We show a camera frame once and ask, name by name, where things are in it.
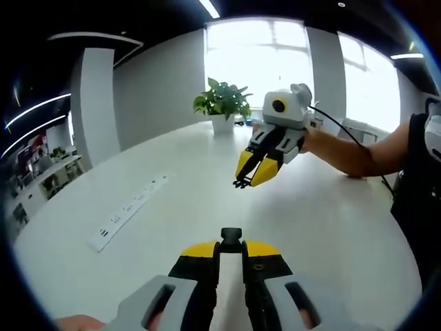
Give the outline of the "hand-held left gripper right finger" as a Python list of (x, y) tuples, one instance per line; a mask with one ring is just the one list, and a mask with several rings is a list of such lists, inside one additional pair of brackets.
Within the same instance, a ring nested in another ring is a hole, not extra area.
[(276, 248), (244, 240), (245, 303), (254, 330), (344, 330), (345, 308), (330, 291), (294, 274)]

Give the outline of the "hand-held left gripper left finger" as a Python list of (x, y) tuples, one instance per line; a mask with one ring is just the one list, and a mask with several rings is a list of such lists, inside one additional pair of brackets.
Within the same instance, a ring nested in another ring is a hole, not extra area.
[(185, 249), (167, 276), (157, 275), (119, 303), (111, 330), (209, 330), (220, 269), (220, 243)]

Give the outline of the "person's right hand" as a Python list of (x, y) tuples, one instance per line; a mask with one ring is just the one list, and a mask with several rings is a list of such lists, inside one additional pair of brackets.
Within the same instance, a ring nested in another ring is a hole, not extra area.
[(308, 127), (305, 130), (304, 141), (300, 152), (310, 152), (317, 157), (325, 156), (329, 151), (329, 146), (332, 144), (333, 139), (334, 137), (326, 132)]

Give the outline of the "person's left hand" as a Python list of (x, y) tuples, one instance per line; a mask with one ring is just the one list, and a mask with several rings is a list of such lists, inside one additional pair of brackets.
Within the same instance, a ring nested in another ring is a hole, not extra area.
[(60, 330), (69, 331), (101, 330), (105, 327), (102, 321), (84, 314), (55, 319), (54, 324)]

